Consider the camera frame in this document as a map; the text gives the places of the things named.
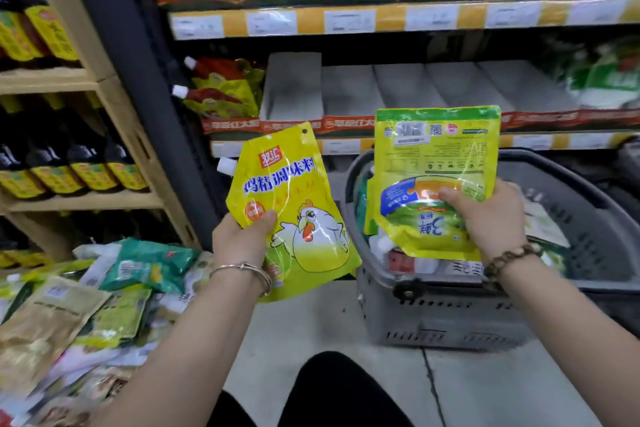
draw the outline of yellow and green packet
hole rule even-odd
[[[374,217],[412,257],[479,261],[443,186],[483,201],[493,192],[500,107],[380,109],[376,112]]]
[[[268,210],[278,212],[263,267],[274,287],[263,301],[301,294],[362,263],[331,196],[308,122],[244,144],[227,207],[242,227]]]

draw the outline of leg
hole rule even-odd
[[[300,370],[278,427],[411,426],[386,391],[345,355],[325,351]]]
[[[222,390],[216,406],[207,422],[207,427],[233,425],[234,427],[255,427],[244,408],[229,393]]]

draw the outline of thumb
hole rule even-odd
[[[464,196],[460,191],[446,186],[440,188],[438,194],[440,195],[440,199],[453,206],[453,208],[462,215],[462,218],[467,218],[473,206],[476,204],[475,201]]]
[[[263,214],[260,219],[254,221],[246,229],[251,230],[251,233],[255,234],[256,237],[260,236],[260,238],[265,238],[276,226],[277,217],[278,213],[276,213],[276,210],[270,209],[267,213]]]

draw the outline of tile floor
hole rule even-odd
[[[259,305],[225,389],[259,427],[276,426],[298,370],[326,350],[359,363],[416,426],[600,425],[537,341],[504,353],[426,350],[432,384],[420,348],[370,342],[355,281]]]

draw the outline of forearm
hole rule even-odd
[[[94,427],[206,425],[262,290],[247,270],[213,274]]]
[[[603,425],[637,425],[636,338],[537,257],[508,265],[500,283]]]

